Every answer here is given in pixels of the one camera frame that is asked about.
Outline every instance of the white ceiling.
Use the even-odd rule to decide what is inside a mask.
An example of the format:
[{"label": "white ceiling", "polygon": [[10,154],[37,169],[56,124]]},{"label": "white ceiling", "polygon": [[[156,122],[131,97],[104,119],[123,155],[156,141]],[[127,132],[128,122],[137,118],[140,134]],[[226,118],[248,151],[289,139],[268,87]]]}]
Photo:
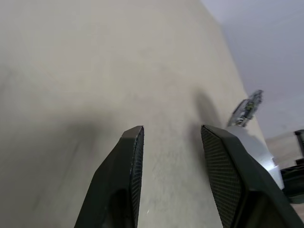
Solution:
[{"label": "white ceiling", "polygon": [[[304,0],[202,1],[222,25],[246,91],[263,89],[263,106],[273,110],[275,102],[281,106],[278,112],[284,110],[267,129],[261,126],[264,134],[272,137],[303,127],[304,113],[298,106],[304,100],[294,106],[290,100],[304,95]],[[291,123],[290,112],[303,120]],[[266,123],[269,115],[262,113],[259,122]],[[278,131],[280,124],[285,127]]]}]

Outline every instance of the beige wall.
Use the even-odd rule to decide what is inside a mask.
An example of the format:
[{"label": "beige wall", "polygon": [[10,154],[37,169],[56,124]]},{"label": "beige wall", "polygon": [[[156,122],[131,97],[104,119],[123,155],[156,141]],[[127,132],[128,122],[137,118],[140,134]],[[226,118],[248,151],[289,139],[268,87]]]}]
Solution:
[{"label": "beige wall", "polygon": [[139,227],[221,226],[200,125],[224,126],[246,94],[199,1],[5,0],[0,33],[2,227],[72,227],[94,171],[140,124]]}]

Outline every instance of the wall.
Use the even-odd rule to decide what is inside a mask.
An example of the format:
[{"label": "wall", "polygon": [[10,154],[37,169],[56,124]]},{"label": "wall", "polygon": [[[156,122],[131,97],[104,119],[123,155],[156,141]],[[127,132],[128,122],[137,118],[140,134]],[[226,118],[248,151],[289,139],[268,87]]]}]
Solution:
[{"label": "wall", "polygon": [[74,227],[95,170],[141,124],[138,227],[221,227],[200,125],[223,126],[246,93],[199,1],[4,0],[0,37],[1,227]]},{"label": "wall", "polygon": [[257,114],[266,138],[304,126],[304,1],[202,0],[222,31],[248,93],[265,90]]}]

